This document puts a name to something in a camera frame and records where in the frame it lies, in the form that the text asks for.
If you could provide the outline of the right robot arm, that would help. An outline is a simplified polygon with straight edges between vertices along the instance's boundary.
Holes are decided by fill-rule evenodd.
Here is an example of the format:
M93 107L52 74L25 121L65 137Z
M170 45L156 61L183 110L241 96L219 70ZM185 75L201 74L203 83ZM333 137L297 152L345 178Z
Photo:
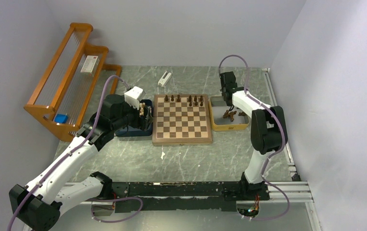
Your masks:
M251 199L258 192L256 184L265 181L263 176L270 158L281 152L288 142L284 109L265 104L246 88L239 87L233 72L221 73L219 77L226 104L241 109L250 118L250 141L254 150L244 171L246 182L239 186L239 193L244 199Z

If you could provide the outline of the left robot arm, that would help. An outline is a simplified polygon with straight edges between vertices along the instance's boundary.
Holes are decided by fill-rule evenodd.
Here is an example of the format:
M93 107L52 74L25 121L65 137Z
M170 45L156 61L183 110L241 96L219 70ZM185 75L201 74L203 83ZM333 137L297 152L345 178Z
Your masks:
M16 184L9 191L13 211L8 228L18 218L34 231L48 231L69 209L88 199L114 199L112 180L101 172L64 189L71 176L89 158L111 141L116 131L143 128L148 110L144 103L127 94L109 94L100 99L97 112L86 122L69 146L40 175L26 186Z

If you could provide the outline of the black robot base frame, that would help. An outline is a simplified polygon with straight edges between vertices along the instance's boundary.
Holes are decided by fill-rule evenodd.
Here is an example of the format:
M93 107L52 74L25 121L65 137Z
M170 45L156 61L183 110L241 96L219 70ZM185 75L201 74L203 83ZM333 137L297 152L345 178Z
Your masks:
M124 213L141 208L143 211L208 210L236 212L237 202L268 201L268 186L240 181L195 182L113 182L94 199L105 201L126 198L117 202L115 212Z

